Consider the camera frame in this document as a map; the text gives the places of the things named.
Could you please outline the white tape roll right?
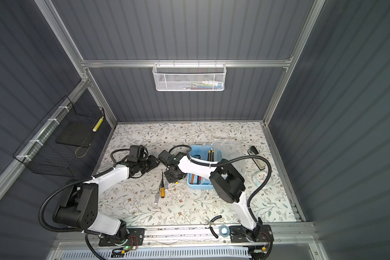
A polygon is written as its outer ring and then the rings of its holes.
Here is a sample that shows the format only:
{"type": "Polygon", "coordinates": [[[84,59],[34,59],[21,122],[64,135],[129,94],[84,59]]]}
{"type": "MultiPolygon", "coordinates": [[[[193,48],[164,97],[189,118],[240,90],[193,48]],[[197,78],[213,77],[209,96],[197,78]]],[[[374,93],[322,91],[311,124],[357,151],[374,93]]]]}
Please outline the white tape roll right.
{"type": "MultiPolygon", "coordinates": [[[[253,176],[252,176],[252,181],[256,187],[259,187],[262,185],[262,183],[265,181],[267,177],[267,171],[257,171],[253,176]]],[[[271,187],[273,185],[273,177],[271,176],[264,186],[265,189],[271,187]]]]}

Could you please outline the orange handled screwdriver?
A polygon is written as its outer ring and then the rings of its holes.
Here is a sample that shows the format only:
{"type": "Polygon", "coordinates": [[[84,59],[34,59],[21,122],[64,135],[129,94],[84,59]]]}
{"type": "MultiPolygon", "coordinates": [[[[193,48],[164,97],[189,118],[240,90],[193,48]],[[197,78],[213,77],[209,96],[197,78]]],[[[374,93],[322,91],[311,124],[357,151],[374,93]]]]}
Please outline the orange handled screwdriver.
{"type": "Polygon", "coordinates": [[[160,197],[165,197],[165,183],[164,183],[164,174],[162,173],[161,176],[161,183],[160,183],[160,197]]]}

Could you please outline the markers in white basket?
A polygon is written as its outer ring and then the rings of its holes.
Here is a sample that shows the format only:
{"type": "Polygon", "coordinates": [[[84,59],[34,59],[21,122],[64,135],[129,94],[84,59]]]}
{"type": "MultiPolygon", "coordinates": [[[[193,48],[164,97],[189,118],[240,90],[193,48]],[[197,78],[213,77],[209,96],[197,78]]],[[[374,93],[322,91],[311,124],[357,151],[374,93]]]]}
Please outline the markers in white basket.
{"type": "Polygon", "coordinates": [[[193,82],[185,82],[181,85],[178,85],[179,89],[186,90],[223,90],[224,82],[222,81],[193,81],[193,82]]]}

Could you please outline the aluminium rail front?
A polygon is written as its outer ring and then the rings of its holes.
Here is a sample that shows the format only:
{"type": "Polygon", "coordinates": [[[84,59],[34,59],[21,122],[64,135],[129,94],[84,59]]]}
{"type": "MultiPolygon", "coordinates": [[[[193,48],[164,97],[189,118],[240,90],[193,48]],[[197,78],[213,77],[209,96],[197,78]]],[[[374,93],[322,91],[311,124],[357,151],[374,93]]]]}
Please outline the aluminium rail front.
{"type": "MultiPolygon", "coordinates": [[[[270,223],[277,244],[311,244],[320,243],[320,237],[312,222],[270,223]]],[[[170,225],[144,226],[145,234],[139,239],[142,245],[138,248],[155,247],[201,247],[232,245],[229,237],[215,238],[208,225],[170,225]]],[[[84,248],[87,249],[84,234],[80,232],[58,234],[51,249],[84,248]]]]}

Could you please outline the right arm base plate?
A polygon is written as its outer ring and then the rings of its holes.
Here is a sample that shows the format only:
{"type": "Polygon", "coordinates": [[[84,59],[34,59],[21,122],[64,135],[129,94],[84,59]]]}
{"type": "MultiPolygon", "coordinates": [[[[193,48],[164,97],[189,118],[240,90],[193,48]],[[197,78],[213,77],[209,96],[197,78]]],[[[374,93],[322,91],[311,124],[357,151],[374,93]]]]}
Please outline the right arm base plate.
{"type": "Polygon", "coordinates": [[[229,228],[232,243],[270,243],[274,241],[270,225],[258,224],[253,230],[249,230],[242,225],[234,225],[229,228]]]}

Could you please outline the blue tape roll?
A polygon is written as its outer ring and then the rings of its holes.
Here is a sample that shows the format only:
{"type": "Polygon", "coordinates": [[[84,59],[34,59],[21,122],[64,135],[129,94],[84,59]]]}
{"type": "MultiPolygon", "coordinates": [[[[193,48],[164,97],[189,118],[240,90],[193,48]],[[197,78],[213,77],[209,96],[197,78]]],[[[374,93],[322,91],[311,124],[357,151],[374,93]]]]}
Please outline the blue tape roll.
{"type": "Polygon", "coordinates": [[[230,236],[230,229],[229,229],[229,227],[226,226],[226,225],[221,225],[221,226],[219,227],[219,234],[220,234],[220,236],[222,236],[222,237],[228,237],[228,236],[230,236]]]}

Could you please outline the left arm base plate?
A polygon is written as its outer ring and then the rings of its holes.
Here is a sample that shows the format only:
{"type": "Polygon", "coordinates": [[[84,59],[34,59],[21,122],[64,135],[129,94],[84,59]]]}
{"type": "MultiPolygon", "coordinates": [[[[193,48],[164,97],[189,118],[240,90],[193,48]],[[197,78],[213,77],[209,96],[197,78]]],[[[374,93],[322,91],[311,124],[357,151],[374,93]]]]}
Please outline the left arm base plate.
{"type": "Polygon", "coordinates": [[[120,247],[121,245],[125,246],[141,246],[145,238],[144,228],[128,228],[125,238],[120,238],[118,235],[104,235],[103,238],[99,240],[100,247],[120,247]]]}

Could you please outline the yellow marker in basket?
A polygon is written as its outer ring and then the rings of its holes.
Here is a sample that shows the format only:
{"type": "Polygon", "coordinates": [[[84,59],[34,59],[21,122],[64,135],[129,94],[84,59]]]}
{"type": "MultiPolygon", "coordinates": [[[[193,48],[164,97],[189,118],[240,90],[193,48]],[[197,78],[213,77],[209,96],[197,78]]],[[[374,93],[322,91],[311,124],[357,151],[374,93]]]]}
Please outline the yellow marker in basket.
{"type": "Polygon", "coordinates": [[[92,131],[93,131],[93,132],[97,132],[98,129],[99,129],[99,127],[100,127],[101,124],[103,123],[103,121],[104,121],[104,117],[101,117],[101,118],[96,122],[96,124],[94,125],[92,131]]]}

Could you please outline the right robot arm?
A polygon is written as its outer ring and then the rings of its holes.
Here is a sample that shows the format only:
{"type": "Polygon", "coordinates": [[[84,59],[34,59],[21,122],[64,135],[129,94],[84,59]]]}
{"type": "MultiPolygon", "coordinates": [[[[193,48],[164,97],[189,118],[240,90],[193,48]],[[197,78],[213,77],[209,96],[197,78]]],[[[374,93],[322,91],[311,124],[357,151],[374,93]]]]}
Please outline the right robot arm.
{"type": "Polygon", "coordinates": [[[259,156],[241,156],[232,160],[209,162],[193,158],[188,153],[179,152],[173,155],[166,150],[158,156],[158,160],[167,168],[164,175],[169,183],[175,183],[187,174],[208,179],[219,197],[234,206],[241,225],[251,231],[256,228],[257,219],[248,203],[245,179],[232,164],[252,158],[262,159],[259,156]]]}

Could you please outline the white perforated vent strip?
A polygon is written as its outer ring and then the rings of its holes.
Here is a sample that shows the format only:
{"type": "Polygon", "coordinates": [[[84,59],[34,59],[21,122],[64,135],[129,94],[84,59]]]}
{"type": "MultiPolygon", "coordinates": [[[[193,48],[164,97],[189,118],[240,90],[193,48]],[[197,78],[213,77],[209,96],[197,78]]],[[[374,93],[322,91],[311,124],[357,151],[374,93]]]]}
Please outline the white perforated vent strip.
{"type": "Polygon", "coordinates": [[[97,254],[105,260],[249,260],[248,249],[244,247],[181,247],[181,248],[140,248],[133,251],[99,249],[97,254]]]}

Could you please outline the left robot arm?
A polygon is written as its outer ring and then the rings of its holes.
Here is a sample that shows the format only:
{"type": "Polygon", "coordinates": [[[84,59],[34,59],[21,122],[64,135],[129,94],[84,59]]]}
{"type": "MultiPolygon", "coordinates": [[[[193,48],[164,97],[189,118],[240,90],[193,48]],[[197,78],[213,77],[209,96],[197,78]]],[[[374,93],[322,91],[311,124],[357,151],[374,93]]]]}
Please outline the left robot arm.
{"type": "Polygon", "coordinates": [[[99,196],[115,184],[130,178],[138,178],[155,169],[159,160],[150,155],[143,145],[116,149],[111,152],[111,168],[92,176],[89,180],[72,181],[59,192],[60,198],[53,214],[53,221],[68,226],[69,230],[104,234],[123,240],[128,236],[124,221],[99,212],[99,196]]]}

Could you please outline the clear handled small screwdriver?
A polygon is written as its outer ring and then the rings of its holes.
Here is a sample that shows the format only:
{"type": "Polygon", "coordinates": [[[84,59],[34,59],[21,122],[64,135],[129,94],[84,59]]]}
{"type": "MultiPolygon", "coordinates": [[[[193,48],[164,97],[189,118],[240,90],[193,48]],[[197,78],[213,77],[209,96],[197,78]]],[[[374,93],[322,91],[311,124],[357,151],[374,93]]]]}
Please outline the clear handled small screwdriver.
{"type": "Polygon", "coordinates": [[[160,192],[158,192],[155,196],[155,201],[154,201],[154,204],[155,205],[158,205],[158,202],[159,202],[159,198],[160,198],[160,192]]]}

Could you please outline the black foam pad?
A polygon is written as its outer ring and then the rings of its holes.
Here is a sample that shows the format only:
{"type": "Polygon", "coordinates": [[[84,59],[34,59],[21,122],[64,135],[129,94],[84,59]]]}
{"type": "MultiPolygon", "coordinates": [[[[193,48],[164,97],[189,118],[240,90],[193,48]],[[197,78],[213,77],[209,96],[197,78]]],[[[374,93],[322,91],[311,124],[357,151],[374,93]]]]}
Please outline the black foam pad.
{"type": "Polygon", "coordinates": [[[75,147],[89,148],[96,136],[91,123],[71,121],[56,138],[56,143],[75,147]]]}

